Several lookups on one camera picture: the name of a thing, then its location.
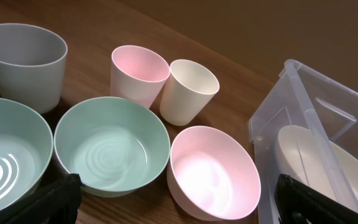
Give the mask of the mint green bowl left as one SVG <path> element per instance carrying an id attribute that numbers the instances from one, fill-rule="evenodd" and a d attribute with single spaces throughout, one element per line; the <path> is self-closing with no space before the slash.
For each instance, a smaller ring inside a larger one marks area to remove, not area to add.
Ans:
<path id="1" fill-rule="evenodd" d="M 0 98 L 0 210 L 35 191 L 52 152 L 46 120 L 22 103 Z"/>

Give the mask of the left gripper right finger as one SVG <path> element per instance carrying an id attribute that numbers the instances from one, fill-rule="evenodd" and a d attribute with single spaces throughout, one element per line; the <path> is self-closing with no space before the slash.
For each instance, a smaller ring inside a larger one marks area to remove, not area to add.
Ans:
<path id="1" fill-rule="evenodd" d="M 358 213 L 315 191 L 290 175 L 280 174 L 275 186 L 280 224 L 351 224 Z"/>

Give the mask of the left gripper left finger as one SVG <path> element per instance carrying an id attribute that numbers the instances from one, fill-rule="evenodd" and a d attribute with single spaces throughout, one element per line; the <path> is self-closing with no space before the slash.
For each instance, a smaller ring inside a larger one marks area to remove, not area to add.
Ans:
<path id="1" fill-rule="evenodd" d="M 68 174 L 0 211 L 0 223 L 76 222 L 82 194 L 80 176 Z"/>

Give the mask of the grey plastic cup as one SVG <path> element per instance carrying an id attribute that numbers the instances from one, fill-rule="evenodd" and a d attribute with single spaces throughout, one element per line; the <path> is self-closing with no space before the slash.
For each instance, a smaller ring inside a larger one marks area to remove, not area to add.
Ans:
<path id="1" fill-rule="evenodd" d="M 43 114 L 60 101 L 68 54 L 58 34 L 30 24 L 0 24 L 0 94 Z"/>

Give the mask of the clear plastic storage container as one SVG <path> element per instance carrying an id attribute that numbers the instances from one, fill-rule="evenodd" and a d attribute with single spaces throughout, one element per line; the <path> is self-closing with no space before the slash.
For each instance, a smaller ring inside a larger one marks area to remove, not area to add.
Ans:
<path id="1" fill-rule="evenodd" d="M 249 141 L 261 179 L 258 205 L 261 223 L 277 223 L 274 200 L 280 174 L 275 140 L 284 126 L 301 126 L 312 133 L 336 202 L 358 212 L 358 200 L 340 168 L 330 142 L 358 160 L 358 92 L 289 59 L 279 79 L 248 122 Z"/>

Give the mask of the mint green bowl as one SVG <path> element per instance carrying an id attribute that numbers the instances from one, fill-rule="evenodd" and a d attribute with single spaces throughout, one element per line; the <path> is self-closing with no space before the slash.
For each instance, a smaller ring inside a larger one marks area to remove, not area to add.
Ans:
<path id="1" fill-rule="evenodd" d="M 35 191 L 52 152 L 46 120 L 22 103 L 0 98 L 0 210 Z"/>
<path id="2" fill-rule="evenodd" d="M 127 195 L 154 181 L 170 157 L 160 118 L 138 103 L 103 96 L 71 107 L 54 133 L 59 166 L 99 197 Z"/>

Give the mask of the mint green bowl right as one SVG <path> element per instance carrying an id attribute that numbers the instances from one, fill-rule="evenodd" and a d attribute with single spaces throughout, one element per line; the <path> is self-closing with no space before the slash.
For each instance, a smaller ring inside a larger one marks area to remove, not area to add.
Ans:
<path id="1" fill-rule="evenodd" d="M 138 103 L 103 96 L 71 107 L 54 133 L 59 166 L 99 197 L 127 195 L 154 181 L 170 157 L 160 118 Z"/>

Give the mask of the pink plastic cup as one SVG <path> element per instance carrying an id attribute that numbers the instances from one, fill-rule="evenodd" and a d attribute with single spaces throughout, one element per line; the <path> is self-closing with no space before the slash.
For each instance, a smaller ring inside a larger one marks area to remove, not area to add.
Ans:
<path id="1" fill-rule="evenodd" d="M 122 45 L 111 54 L 110 93 L 150 108 L 170 76 L 166 60 L 152 50 Z"/>

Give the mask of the cream plastic cup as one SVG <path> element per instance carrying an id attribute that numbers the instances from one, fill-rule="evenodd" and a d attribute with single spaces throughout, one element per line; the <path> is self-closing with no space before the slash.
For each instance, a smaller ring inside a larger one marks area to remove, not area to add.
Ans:
<path id="1" fill-rule="evenodd" d="M 216 76 L 191 60 L 178 59 L 170 64 L 160 102 L 160 114 L 175 126 L 190 123 L 219 91 Z"/>

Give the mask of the pink plastic bowl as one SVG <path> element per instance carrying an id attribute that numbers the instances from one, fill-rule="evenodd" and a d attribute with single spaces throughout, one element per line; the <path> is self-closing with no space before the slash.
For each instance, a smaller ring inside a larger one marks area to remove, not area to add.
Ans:
<path id="1" fill-rule="evenodd" d="M 179 207 L 204 221 L 245 218 L 261 194 L 259 173 L 247 151 L 209 126 L 192 126 L 175 137 L 167 184 Z"/>

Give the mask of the cream plate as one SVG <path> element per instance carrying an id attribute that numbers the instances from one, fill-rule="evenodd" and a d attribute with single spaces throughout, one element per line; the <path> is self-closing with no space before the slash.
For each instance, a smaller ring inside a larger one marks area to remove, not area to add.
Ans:
<path id="1" fill-rule="evenodd" d="M 358 160 L 337 144 L 330 144 L 358 200 Z M 275 159 L 281 173 L 288 174 L 336 200 L 315 146 L 312 133 L 308 129 L 301 126 L 284 126 L 275 140 Z"/>

